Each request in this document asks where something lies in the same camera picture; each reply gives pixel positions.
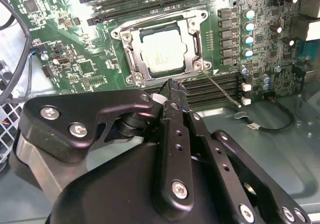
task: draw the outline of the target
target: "integrated circuit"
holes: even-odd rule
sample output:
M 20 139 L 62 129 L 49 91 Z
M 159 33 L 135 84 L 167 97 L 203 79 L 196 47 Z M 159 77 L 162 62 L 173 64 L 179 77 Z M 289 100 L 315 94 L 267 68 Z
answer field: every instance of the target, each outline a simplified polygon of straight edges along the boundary
M 25 0 L 23 5 L 25 6 L 28 13 L 39 11 L 39 7 L 36 0 Z

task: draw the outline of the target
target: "chip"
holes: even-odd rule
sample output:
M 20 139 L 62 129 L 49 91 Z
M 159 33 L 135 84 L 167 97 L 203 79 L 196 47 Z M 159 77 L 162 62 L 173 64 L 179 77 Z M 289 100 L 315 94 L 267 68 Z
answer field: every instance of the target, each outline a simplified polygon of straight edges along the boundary
M 232 20 L 227 19 L 227 20 L 220 21 L 220 27 L 221 28 L 231 28 L 232 27 Z
M 255 37 L 255 42 L 259 43 L 259 42 L 262 42 L 264 40 L 264 36 L 263 35 L 257 35 Z
M 221 60 L 223 65 L 232 65 L 234 63 L 232 58 L 222 58 Z
M 221 38 L 230 38 L 232 37 L 232 31 L 230 29 L 228 30 L 222 30 L 220 31 Z
M 218 15 L 220 18 L 229 18 L 231 16 L 231 9 L 230 8 L 219 9 Z
M 39 7 L 38 7 L 35 0 L 25 0 L 23 4 L 24 4 L 25 8 L 27 9 L 28 13 L 39 11 Z
M 222 48 L 229 48 L 232 46 L 232 40 L 231 39 L 226 39 L 221 41 L 221 46 Z
M 233 52 L 232 52 L 232 49 L 228 48 L 228 49 L 221 50 L 221 54 L 223 57 L 228 57 L 228 56 L 232 56 Z

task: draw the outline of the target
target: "mounting hole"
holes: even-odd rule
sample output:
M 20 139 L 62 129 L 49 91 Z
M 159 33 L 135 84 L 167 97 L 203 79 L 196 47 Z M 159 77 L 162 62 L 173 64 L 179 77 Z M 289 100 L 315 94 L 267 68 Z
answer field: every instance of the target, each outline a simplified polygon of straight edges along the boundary
M 180 144 L 176 144 L 175 145 L 175 149 L 177 149 L 178 151 L 182 151 L 183 150 L 183 148 L 182 148 L 182 146 Z
M 149 97 L 148 97 L 146 94 L 140 95 L 140 98 L 141 98 L 143 101 L 145 101 L 145 102 L 150 102 L 150 99 L 149 99 Z
M 223 168 L 228 172 L 230 171 L 230 169 L 228 168 L 228 166 L 226 164 L 223 164 Z
M 175 133 L 176 133 L 179 137 L 182 136 L 182 133 L 181 133 L 179 130 L 176 130 Z
M 171 107 L 174 108 L 175 110 L 179 110 L 179 106 L 176 103 L 171 103 Z

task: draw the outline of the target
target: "white plastic piece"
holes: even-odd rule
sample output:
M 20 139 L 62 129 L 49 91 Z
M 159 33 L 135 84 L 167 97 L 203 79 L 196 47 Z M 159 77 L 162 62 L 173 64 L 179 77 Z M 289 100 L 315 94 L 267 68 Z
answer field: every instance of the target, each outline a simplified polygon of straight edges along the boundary
M 250 105 L 250 104 L 251 104 L 251 99 L 249 99 L 249 98 L 244 98 L 244 97 L 242 97 L 242 98 L 241 98 L 241 101 L 242 101 L 242 104 L 243 104 L 244 106 L 247 106 L 247 105 Z
M 242 83 L 241 85 L 242 85 L 242 90 L 243 90 L 244 92 L 249 92 L 249 91 L 252 90 L 251 84 Z

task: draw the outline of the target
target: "screw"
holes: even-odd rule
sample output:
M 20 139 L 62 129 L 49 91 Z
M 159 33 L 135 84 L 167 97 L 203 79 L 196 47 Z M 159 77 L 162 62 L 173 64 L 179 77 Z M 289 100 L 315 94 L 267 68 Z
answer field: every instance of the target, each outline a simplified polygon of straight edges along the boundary
M 194 62 L 193 68 L 194 68 L 195 70 L 201 69 L 201 63 L 200 63 L 199 61 Z
M 185 199 L 188 195 L 187 188 L 179 181 L 174 181 L 172 183 L 172 191 L 177 198 Z
M 43 116 L 45 119 L 48 120 L 55 120 L 60 116 L 60 113 L 58 112 L 58 110 L 56 110 L 55 108 L 43 108 L 40 111 L 41 116 Z
M 74 123 L 69 127 L 69 132 L 77 138 L 83 138 L 88 134 L 88 130 L 83 124 Z
M 275 68 L 274 68 L 274 71 L 275 71 L 276 73 L 280 73 L 280 72 L 281 72 L 281 67 L 280 67 L 280 66 L 275 67 Z
M 246 205 L 241 204 L 239 206 L 239 210 L 241 212 L 241 215 L 244 217 L 244 219 L 248 223 L 253 223 L 255 221 L 255 217 L 254 217 L 253 213 Z
M 143 101 L 145 101 L 145 102 L 150 102 L 150 99 L 149 99 L 148 96 L 145 95 L 145 94 L 140 95 L 140 98 L 141 98 Z
M 221 137 L 222 137 L 223 139 L 228 140 L 228 137 L 226 136 L 226 134 L 220 133 L 220 135 L 221 135 Z
M 292 215 L 292 213 L 287 208 L 283 207 L 282 210 L 283 210 L 285 217 L 288 218 L 288 220 L 290 222 L 295 221 L 295 217 Z
M 125 34 L 122 35 L 122 39 L 123 39 L 125 42 L 131 42 L 132 36 L 131 36 L 131 34 L 129 34 L 129 33 L 125 33 Z
M 40 59 L 42 61 L 48 61 L 49 60 L 49 56 L 46 53 L 42 53 L 40 56 Z
M 303 221 L 304 223 L 307 222 L 306 218 L 304 217 L 304 215 L 298 210 L 298 209 L 294 209 L 295 214 L 298 216 L 298 218 L 301 219 L 301 221 Z
M 197 113 L 192 113 L 192 116 L 194 117 L 194 119 L 200 120 L 200 116 Z
M 298 127 L 301 127 L 302 121 L 301 121 L 301 120 L 296 120 L 295 124 L 296 124 Z

